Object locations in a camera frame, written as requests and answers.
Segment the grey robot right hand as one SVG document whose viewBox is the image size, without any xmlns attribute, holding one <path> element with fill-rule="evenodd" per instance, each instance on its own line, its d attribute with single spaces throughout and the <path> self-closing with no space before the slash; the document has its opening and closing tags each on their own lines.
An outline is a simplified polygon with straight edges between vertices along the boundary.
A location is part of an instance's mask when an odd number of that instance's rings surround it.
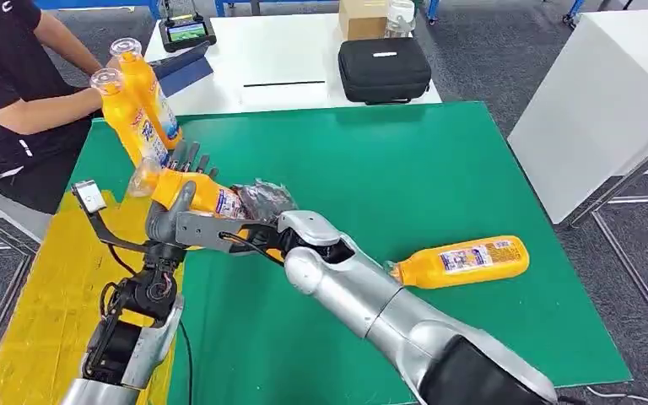
<svg viewBox="0 0 648 405">
<path fill-rule="evenodd" d="M 255 179 L 253 184 L 232 186 L 242 202 L 248 219 L 274 224 L 285 211 L 297 210 L 298 205 L 286 186 Z"/>
</svg>

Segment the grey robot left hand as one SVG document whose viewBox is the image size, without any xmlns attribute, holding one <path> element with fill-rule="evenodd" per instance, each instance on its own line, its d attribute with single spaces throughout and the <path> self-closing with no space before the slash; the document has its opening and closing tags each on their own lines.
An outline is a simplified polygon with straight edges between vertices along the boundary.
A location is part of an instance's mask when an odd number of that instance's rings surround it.
<svg viewBox="0 0 648 405">
<path fill-rule="evenodd" d="M 216 188 L 219 169 L 208 168 L 209 154 L 195 160 L 200 147 L 199 142 L 181 140 L 165 166 L 149 177 L 154 184 L 145 225 L 149 239 L 176 246 L 177 214 L 192 210 L 194 204 L 203 204 L 205 190 Z"/>
</svg>

